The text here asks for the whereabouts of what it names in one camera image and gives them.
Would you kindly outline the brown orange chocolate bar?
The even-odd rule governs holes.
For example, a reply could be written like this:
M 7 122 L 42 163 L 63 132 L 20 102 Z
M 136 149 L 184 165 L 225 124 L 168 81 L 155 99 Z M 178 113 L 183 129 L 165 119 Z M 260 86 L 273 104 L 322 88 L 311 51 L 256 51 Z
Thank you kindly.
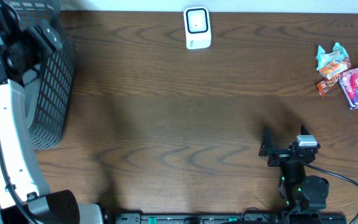
M 338 82 L 339 77 L 333 77 L 332 79 L 327 79 L 325 78 L 324 80 L 320 81 L 319 83 L 316 84 L 319 95 L 321 97 L 325 97 L 326 94 L 331 91 L 335 84 Z

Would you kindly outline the small orange juice carton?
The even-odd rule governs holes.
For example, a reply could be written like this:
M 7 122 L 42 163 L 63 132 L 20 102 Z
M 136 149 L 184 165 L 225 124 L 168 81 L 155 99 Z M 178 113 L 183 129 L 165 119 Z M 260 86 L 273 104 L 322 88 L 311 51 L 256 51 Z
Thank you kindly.
M 330 80 L 336 75 L 350 69 L 350 67 L 351 67 L 350 61 L 334 59 L 324 67 L 320 68 L 318 72 L 321 76 Z

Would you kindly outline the teal snack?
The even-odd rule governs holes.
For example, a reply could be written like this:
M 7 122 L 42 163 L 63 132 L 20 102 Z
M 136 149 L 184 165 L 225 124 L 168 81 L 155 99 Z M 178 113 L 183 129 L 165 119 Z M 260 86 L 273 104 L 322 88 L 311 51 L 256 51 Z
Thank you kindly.
M 322 46 L 318 46 L 316 61 L 317 61 L 317 70 L 325 67 L 329 62 L 334 59 L 338 59 L 340 61 L 344 60 L 348 57 L 348 53 L 346 49 L 339 43 L 336 42 L 333 46 L 331 53 L 326 53 L 326 51 L 322 48 Z

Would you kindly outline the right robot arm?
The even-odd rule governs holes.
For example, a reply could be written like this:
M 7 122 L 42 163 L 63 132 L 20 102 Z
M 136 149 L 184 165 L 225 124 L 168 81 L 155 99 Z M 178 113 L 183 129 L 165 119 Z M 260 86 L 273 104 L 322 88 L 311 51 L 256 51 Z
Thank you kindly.
M 317 175 L 307 175 L 305 167 L 316 159 L 319 143 L 304 125 L 286 149 L 274 146 L 272 135 L 264 128 L 259 156 L 267 157 L 269 167 L 279 167 L 279 193 L 287 207 L 276 215 L 279 223 L 322 224 L 329 182 Z

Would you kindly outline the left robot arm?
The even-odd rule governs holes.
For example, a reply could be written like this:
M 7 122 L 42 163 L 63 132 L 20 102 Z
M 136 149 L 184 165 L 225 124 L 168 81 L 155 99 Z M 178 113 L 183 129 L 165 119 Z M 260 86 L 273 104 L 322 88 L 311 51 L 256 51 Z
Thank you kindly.
M 0 223 L 107 223 L 98 204 L 51 192 L 38 149 L 59 143 L 75 58 L 59 1 L 0 1 Z

